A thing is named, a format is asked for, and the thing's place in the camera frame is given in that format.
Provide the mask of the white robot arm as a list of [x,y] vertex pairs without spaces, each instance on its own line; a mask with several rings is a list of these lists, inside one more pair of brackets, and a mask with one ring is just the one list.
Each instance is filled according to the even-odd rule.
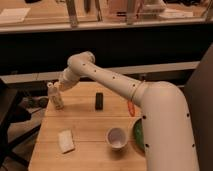
[[103,69],[93,53],[72,55],[59,77],[66,91],[86,76],[141,109],[147,171],[200,171],[190,111],[183,92],[166,81],[146,82]]

